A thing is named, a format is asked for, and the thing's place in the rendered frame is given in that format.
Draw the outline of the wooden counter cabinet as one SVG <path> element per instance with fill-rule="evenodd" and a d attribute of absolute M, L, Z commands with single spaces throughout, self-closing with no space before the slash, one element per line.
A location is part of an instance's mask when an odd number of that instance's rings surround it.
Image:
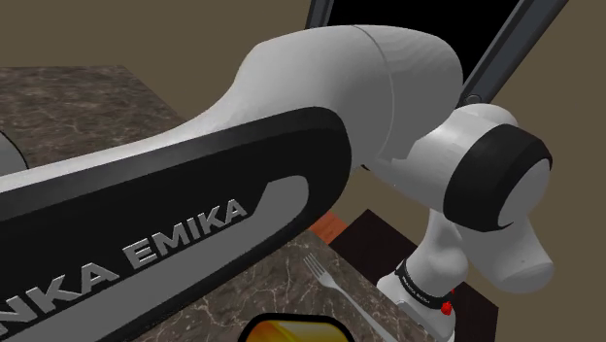
<path fill-rule="evenodd" d="M 319 218 L 309 229 L 314 232 L 320 240 L 329 245 L 339 236 L 348 225 L 332 212 L 327 212 Z"/>

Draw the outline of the dark robot stand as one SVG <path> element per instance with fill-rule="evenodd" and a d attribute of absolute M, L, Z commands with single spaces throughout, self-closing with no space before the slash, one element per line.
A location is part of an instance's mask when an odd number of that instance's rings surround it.
<path fill-rule="evenodd" d="M 370 210 L 364 211 L 329 246 L 375 284 L 417 245 Z M 495 342 L 498 307 L 462 283 L 454 290 L 454 342 Z"/>

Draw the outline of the silver fork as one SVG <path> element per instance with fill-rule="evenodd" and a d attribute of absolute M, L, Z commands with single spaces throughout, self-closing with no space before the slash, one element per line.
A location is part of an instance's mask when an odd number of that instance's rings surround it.
<path fill-rule="evenodd" d="M 385 342 L 398 342 L 386 329 L 384 329 L 377 321 L 375 321 L 371 315 L 369 315 L 363 308 L 361 308 L 355 300 L 344 291 L 333 279 L 332 275 L 319 263 L 314 255 L 308 254 L 304 256 L 303 261 L 306 266 L 312 272 L 314 277 L 326 288 L 334 289 L 345 296 L 345 298 L 351 303 L 354 309 L 362 316 L 362 318 L 370 324 L 373 330 L 385 341 Z"/>

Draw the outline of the yellow object with black rim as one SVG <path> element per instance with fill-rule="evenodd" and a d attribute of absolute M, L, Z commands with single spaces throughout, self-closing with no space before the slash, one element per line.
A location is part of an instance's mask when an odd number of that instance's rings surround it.
<path fill-rule="evenodd" d="M 338 320 L 325 315 L 263 313 L 252 318 L 237 342 L 355 342 Z"/>

